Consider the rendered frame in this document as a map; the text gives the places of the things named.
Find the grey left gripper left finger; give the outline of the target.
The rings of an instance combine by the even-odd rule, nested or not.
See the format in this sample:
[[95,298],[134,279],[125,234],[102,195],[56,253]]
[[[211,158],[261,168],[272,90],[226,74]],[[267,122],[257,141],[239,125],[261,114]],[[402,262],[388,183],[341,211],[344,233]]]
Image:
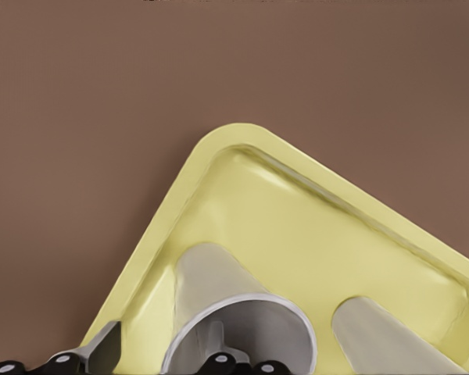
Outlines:
[[54,354],[27,375],[113,375],[122,354],[122,324],[109,321],[86,345]]

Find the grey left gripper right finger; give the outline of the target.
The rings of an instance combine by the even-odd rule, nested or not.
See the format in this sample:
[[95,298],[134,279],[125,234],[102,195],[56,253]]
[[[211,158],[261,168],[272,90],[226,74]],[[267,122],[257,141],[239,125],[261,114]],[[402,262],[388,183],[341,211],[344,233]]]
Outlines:
[[227,346],[224,340],[224,324],[221,321],[210,323],[207,331],[206,359],[197,375],[233,375],[238,363],[235,348]]

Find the pale yellow rectangular tray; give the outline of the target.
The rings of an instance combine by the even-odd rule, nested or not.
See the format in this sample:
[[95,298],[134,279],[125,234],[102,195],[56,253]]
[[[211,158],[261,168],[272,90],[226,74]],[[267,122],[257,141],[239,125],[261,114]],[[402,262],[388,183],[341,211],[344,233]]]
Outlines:
[[331,319],[357,295],[469,371],[469,259],[270,131],[235,123],[194,147],[88,329],[122,323],[118,373],[159,371],[175,262],[202,242],[303,310],[316,375],[353,375]]

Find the white tapered cup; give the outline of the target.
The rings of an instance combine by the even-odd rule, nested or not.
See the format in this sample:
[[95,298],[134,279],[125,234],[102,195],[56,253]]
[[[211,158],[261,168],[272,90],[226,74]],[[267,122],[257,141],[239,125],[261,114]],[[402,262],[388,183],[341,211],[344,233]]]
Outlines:
[[335,310],[331,328],[358,375],[467,375],[374,300],[357,296]]
[[161,373],[194,373],[223,349],[252,366],[276,360],[292,373],[315,370],[317,339],[306,314],[268,291],[227,249],[192,246],[174,272],[174,337]]

